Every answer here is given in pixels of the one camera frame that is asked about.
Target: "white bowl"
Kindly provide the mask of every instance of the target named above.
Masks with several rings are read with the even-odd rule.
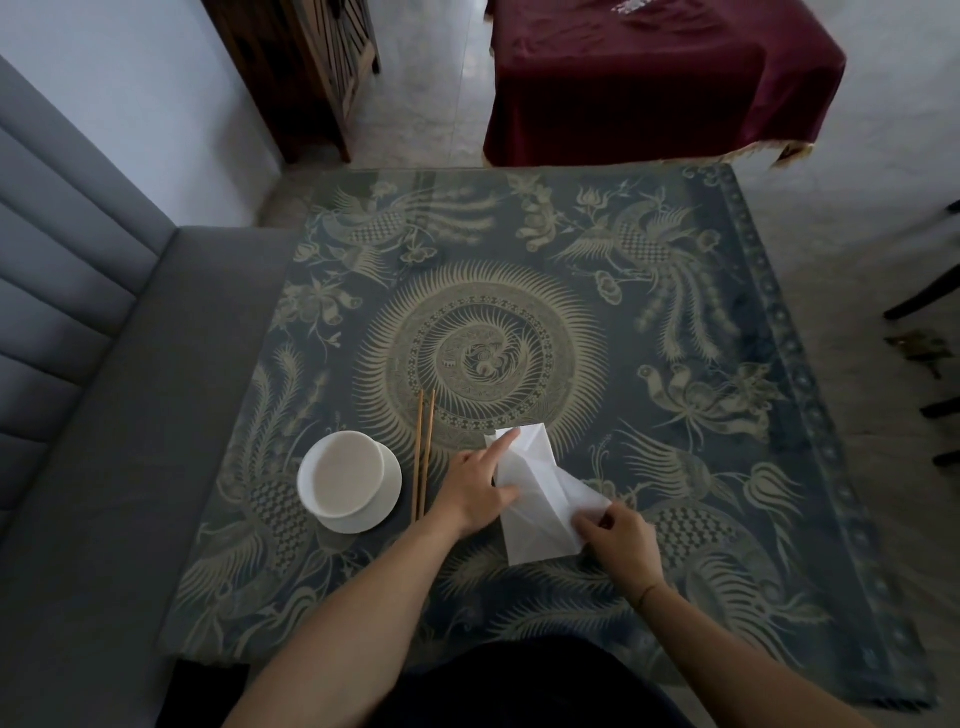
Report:
[[[324,437],[303,456],[297,472],[303,506],[336,533],[361,533],[383,522],[402,483],[396,456],[350,430]]]

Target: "wooden cabinet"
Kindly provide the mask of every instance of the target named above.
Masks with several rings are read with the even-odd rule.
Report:
[[[204,0],[288,162],[330,141],[349,162],[348,121],[379,59],[367,0]]]

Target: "floor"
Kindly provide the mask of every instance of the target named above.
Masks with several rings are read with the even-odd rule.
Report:
[[[847,449],[862,500],[906,591],[943,706],[868,712],[879,726],[960,725],[960,474],[930,457],[960,447],[955,422],[918,407],[960,395],[960,363],[935,381],[884,343],[933,327],[960,352],[960,295],[897,325],[880,312],[960,263],[960,13],[953,0],[807,0],[847,52],[847,75],[809,159],[734,168]],[[486,0],[370,0],[383,74],[352,120],[355,168],[480,166],[493,98]],[[288,170],[265,225],[297,227],[318,150]],[[698,725],[689,692],[674,691]]]

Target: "dark red tablecloth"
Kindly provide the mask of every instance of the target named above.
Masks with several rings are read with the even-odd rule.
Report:
[[[846,57],[801,0],[491,0],[496,166],[812,142]]]

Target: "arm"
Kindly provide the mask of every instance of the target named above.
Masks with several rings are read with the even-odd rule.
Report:
[[[363,723],[396,684],[446,554],[516,500],[516,488],[493,488],[492,477],[518,434],[458,453],[430,512],[321,604],[244,693],[224,728]]]
[[[577,516],[617,589],[650,626],[720,728],[871,728],[853,708],[720,627],[663,580],[657,531],[623,503],[610,529]]]

